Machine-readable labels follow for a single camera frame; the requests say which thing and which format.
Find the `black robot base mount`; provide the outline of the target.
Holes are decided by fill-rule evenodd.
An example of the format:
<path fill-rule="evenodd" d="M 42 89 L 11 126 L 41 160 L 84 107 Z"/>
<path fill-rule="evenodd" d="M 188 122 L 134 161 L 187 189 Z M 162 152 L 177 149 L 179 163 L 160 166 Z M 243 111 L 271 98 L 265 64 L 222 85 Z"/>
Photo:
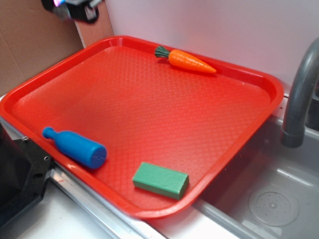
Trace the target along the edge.
<path fill-rule="evenodd" d="M 31 139 L 12 139 L 0 127 L 0 228 L 42 201 L 53 159 Z"/>

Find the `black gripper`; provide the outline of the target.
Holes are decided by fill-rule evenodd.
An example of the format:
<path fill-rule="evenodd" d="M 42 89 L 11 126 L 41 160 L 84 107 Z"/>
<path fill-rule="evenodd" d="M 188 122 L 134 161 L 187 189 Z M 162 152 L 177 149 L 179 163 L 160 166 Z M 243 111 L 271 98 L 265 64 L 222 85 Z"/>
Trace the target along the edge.
<path fill-rule="evenodd" d="M 42 6 L 63 21 L 95 23 L 99 18 L 101 0 L 42 0 Z"/>

